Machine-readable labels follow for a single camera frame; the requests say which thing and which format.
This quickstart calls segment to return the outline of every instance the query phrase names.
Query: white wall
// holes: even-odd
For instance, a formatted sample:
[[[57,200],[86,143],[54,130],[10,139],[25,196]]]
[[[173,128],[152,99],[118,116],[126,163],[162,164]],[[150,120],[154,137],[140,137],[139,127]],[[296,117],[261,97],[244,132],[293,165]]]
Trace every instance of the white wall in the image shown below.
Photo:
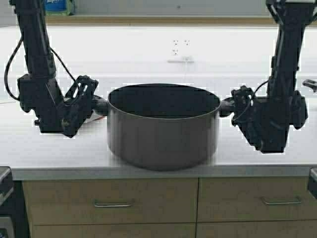
[[[0,27],[16,25],[16,15],[8,0],[0,0]]]
[[[78,14],[269,16],[265,0],[75,0]]]
[[[49,27],[51,46],[60,53],[75,77],[89,75],[98,80],[100,95],[123,83],[185,83],[206,87],[221,98],[246,84],[257,87],[270,75],[277,28],[243,27]],[[4,90],[5,64],[20,37],[17,27],[0,28],[0,100]],[[306,31],[298,72],[298,88],[307,97],[317,97],[301,85],[317,79],[317,29]],[[172,50],[178,49],[178,56]],[[192,56],[193,63],[168,60]],[[57,79],[66,92],[72,82],[55,59]],[[13,61],[9,83],[27,72],[24,49]],[[265,94],[265,87],[259,95]]]

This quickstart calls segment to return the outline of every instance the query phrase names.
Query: metal drawer pull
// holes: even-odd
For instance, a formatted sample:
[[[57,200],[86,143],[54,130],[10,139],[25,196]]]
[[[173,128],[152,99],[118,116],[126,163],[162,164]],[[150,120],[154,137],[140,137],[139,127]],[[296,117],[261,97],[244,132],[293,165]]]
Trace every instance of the metal drawer pull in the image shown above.
[[[124,207],[132,207],[132,203],[127,202],[116,202],[116,203],[99,203],[95,201],[96,208],[124,208]]]
[[[299,196],[295,197],[295,201],[291,202],[268,202],[264,197],[261,197],[262,202],[267,206],[282,206],[282,205],[300,205],[302,204],[302,200]]]

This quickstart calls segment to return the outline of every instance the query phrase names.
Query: wooden drawer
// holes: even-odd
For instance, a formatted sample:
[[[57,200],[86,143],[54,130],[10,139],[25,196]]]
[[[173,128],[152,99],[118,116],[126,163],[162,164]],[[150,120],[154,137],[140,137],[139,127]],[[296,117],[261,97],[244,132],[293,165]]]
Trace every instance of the wooden drawer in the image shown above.
[[[317,201],[307,191],[307,182],[308,178],[201,179],[198,222],[317,220]],[[263,199],[302,202],[265,205]]]
[[[200,223],[197,238],[309,238],[317,221]]]
[[[35,226],[32,238],[195,238],[195,224]]]
[[[195,178],[24,183],[33,226],[195,222],[197,187]],[[96,208],[95,201],[132,206]]]

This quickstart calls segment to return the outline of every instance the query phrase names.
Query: cable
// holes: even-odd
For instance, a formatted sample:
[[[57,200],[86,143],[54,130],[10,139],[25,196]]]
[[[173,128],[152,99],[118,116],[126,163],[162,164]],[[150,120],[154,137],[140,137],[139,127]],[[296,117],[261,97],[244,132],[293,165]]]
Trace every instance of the cable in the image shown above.
[[[76,79],[73,77],[73,75],[69,72],[68,68],[66,67],[66,65],[64,64],[64,62],[61,60],[61,58],[59,57],[59,55],[55,52],[55,50],[53,50],[53,48],[51,47],[51,51],[53,52],[53,54],[57,57],[57,59],[59,60],[59,62],[61,63],[61,65],[64,67],[64,69],[66,70],[66,72],[68,73],[68,75],[71,77],[71,79],[74,81],[74,83],[76,84],[76,87],[78,89],[77,95],[75,97],[75,100],[72,101],[69,105],[73,105],[77,102],[77,99],[79,98],[79,85],[76,81]]]
[[[19,40],[17,46],[15,47],[15,49],[14,49],[12,55],[10,56],[9,61],[8,61],[8,63],[6,64],[5,71],[4,71],[4,85],[5,85],[5,89],[6,89],[6,91],[8,92],[8,94],[10,95],[10,97],[13,98],[14,100],[17,100],[17,101],[20,101],[20,97],[19,97],[19,96],[18,96],[18,97],[15,97],[15,96],[12,94],[12,92],[11,92],[11,90],[10,90],[10,88],[9,88],[9,85],[8,85],[8,73],[9,73],[9,69],[10,69],[10,66],[11,66],[11,64],[12,64],[12,61],[13,61],[13,59],[14,59],[16,53],[18,52],[19,48],[21,47],[22,42],[23,42],[23,36],[21,36],[21,38],[20,38],[20,40]],[[76,82],[76,80],[75,80],[75,78],[73,77],[73,75],[69,72],[69,70],[68,70],[68,68],[66,67],[66,65],[64,64],[64,62],[61,60],[61,58],[59,57],[59,55],[58,55],[52,48],[51,48],[51,51],[52,51],[53,54],[57,57],[57,59],[58,59],[59,62],[62,64],[62,66],[64,67],[64,69],[66,70],[66,72],[68,73],[68,75],[71,77],[71,79],[74,81],[74,83],[76,84],[76,87],[77,87],[77,89],[78,89],[78,91],[79,91],[79,85],[78,85],[78,83]],[[79,95],[79,94],[76,95],[76,98],[75,98],[75,100],[71,103],[71,105],[74,104],[74,103],[77,101],[78,95]]]
[[[12,55],[10,56],[10,59],[8,61],[8,63],[6,64],[6,67],[5,67],[5,72],[4,72],[4,85],[5,85],[5,89],[6,91],[8,92],[8,94],[10,95],[11,98],[13,98],[14,100],[17,100],[17,101],[20,101],[20,96],[18,97],[15,97],[12,93],[11,93],[11,90],[9,88],[9,85],[8,85],[8,73],[9,73],[9,69],[10,69],[10,66],[11,66],[11,63],[16,55],[16,53],[18,52],[21,44],[23,42],[23,36],[21,36],[20,40],[19,40],[19,43],[17,44],[17,46],[15,47]]]
[[[259,87],[257,87],[257,89],[256,89],[256,90],[254,91],[254,93],[252,94],[252,97],[251,97],[251,99],[250,99],[248,105],[246,106],[246,108],[243,110],[243,112],[242,112],[239,116],[237,116],[236,118],[233,118],[233,119],[232,119],[233,121],[237,121],[241,116],[244,115],[244,113],[247,112],[247,110],[250,108],[251,102],[252,102],[252,100],[254,99],[256,93],[258,92],[258,90],[259,90],[263,85],[267,84],[268,82],[269,82],[269,80],[265,81],[264,83],[261,83],[261,84],[259,85]]]

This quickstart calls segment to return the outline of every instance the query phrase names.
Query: black robotic arm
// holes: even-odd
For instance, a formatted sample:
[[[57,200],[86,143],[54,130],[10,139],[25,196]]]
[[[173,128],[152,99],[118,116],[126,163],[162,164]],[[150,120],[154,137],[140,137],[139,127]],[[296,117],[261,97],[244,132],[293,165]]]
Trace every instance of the black robotic arm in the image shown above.
[[[256,97],[242,86],[222,102],[221,117],[234,113],[232,124],[239,126],[248,142],[262,153],[282,153],[289,126],[300,129],[308,118],[306,100],[296,88],[296,73],[305,28],[317,19],[316,1],[267,0],[279,24],[275,56],[266,97]]]
[[[43,0],[10,0],[15,6],[25,48],[28,74],[18,79],[17,98],[23,111],[34,110],[42,133],[62,133],[73,137],[83,122],[104,99],[94,95],[96,80],[79,76],[63,96],[56,81],[56,68],[45,23]]]

